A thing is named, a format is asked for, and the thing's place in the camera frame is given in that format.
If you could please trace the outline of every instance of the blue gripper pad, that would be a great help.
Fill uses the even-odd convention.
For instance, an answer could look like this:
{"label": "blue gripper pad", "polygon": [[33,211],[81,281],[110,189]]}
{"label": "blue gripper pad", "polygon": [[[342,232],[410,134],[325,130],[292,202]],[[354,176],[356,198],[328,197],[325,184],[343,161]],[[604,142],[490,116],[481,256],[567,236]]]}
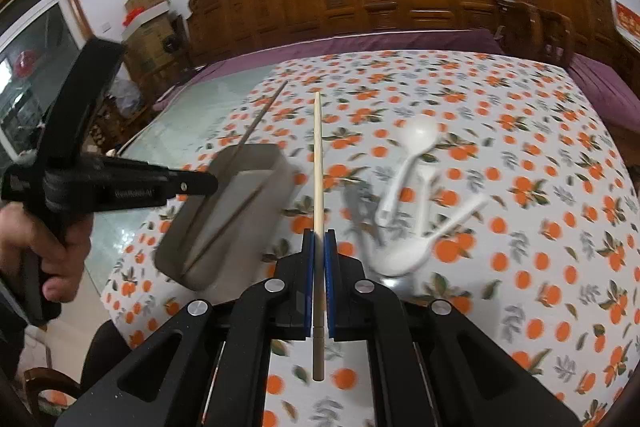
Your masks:
{"label": "blue gripper pad", "polygon": [[335,298],[334,298],[334,272],[332,264],[337,261],[335,247],[335,232],[333,230],[324,233],[324,286],[326,288],[326,323],[329,330],[329,338],[335,337]]}
{"label": "blue gripper pad", "polygon": [[311,336],[311,313],[314,295],[314,252],[316,250],[316,236],[313,230],[305,230],[305,236],[310,236],[309,241],[302,242],[303,251],[307,245],[306,253],[306,291],[305,291],[305,335]]}

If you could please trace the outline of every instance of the tablecloth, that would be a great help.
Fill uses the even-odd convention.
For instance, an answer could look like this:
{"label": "tablecloth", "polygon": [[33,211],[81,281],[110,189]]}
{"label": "tablecloth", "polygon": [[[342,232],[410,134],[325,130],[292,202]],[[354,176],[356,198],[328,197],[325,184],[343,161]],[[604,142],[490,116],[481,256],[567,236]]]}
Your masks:
{"label": "tablecloth", "polygon": [[[375,201],[406,154],[399,129],[415,114],[433,117],[440,141],[422,158],[441,173],[431,220],[476,192],[491,199],[436,244],[417,273],[415,300],[449,299],[585,423],[599,420],[640,358],[638,200],[600,118],[568,75],[527,60],[435,50],[290,60],[184,168],[205,169],[237,142],[285,79],[250,142],[277,143],[298,169],[299,190],[257,279],[299,250],[312,227],[313,93],[321,92],[324,111],[326,227],[344,255],[362,252],[342,187],[358,184]],[[387,248],[412,233],[415,177],[400,199],[398,218],[383,230]],[[174,200],[150,213],[102,293],[131,346],[193,298],[152,261],[179,207]],[[329,342],[322,383],[309,376],[309,343],[274,341],[272,352],[263,425],[373,424],[364,344]]]}

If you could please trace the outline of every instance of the hand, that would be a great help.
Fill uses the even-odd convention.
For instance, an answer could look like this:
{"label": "hand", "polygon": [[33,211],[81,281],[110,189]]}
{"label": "hand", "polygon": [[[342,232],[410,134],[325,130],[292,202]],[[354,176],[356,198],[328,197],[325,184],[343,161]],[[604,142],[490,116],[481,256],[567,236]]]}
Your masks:
{"label": "hand", "polygon": [[52,302],[69,302],[76,297],[84,260],[91,250],[94,216],[83,217],[66,229],[66,247],[21,203],[9,203],[0,210],[0,272],[7,282],[21,288],[20,263],[27,248],[42,258],[42,270],[51,274],[42,294]]}

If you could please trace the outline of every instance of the floor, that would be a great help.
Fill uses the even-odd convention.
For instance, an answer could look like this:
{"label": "floor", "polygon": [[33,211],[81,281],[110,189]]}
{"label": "floor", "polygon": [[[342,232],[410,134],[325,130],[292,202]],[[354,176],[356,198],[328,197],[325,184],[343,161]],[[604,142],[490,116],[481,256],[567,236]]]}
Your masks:
{"label": "floor", "polygon": [[62,306],[62,314],[47,324],[47,331],[29,327],[27,332],[49,346],[53,369],[80,381],[84,355],[95,330],[107,320],[109,314],[100,302],[100,295],[84,272],[76,299]]}

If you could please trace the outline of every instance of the wooden chopstick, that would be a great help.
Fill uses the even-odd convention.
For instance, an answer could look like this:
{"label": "wooden chopstick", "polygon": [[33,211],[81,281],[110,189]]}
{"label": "wooden chopstick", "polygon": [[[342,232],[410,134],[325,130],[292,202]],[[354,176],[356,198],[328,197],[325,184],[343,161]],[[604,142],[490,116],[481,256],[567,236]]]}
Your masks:
{"label": "wooden chopstick", "polygon": [[195,255],[195,257],[193,257],[193,259],[185,263],[180,275],[186,274],[194,266],[194,264],[196,264],[202,258],[202,256],[206,253],[206,251],[209,250],[209,248],[217,240],[219,240],[222,234],[225,233],[226,230],[232,225],[234,220],[237,219],[240,214],[242,214],[242,211],[244,211],[252,203],[252,201],[255,200],[255,198],[258,196],[258,194],[260,194],[262,189],[265,188],[266,184],[267,184],[266,181],[262,182],[251,194],[249,194],[246,198],[244,198],[244,201],[240,204],[240,206],[238,206],[238,208],[236,208],[234,213],[231,214],[231,216],[229,216],[229,218],[222,224],[222,226],[216,231],[213,237],[211,237],[211,239],[207,241],[205,246],[200,248],[200,251]]}
{"label": "wooden chopstick", "polygon": [[244,147],[244,144],[246,143],[246,141],[249,140],[249,137],[251,136],[251,133],[254,132],[256,127],[258,127],[258,124],[260,123],[260,120],[262,120],[262,118],[264,117],[265,113],[267,113],[267,111],[271,108],[271,105],[273,105],[273,102],[276,101],[276,98],[282,92],[282,90],[284,89],[284,86],[286,86],[288,83],[289,83],[289,81],[285,80],[282,84],[280,84],[280,87],[273,94],[273,96],[269,99],[269,102],[264,104],[264,107],[260,110],[260,113],[258,113],[258,116],[256,116],[254,118],[254,121],[252,121],[251,125],[247,128],[246,131],[244,131],[244,134],[242,135],[240,141],[238,142],[238,145],[236,145],[236,149],[234,150],[234,153],[231,155],[231,158],[229,158],[229,161],[220,170],[219,176],[222,176],[222,174],[224,174],[225,172],[227,172],[229,170],[229,167],[233,164],[234,160],[236,159],[236,156],[238,156],[238,154],[240,153],[242,147]]}
{"label": "wooden chopstick", "polygon": [[314,100],[314,300],[312,376],[324,380],[324,186],[322,183],[322,105],[320,93]]}

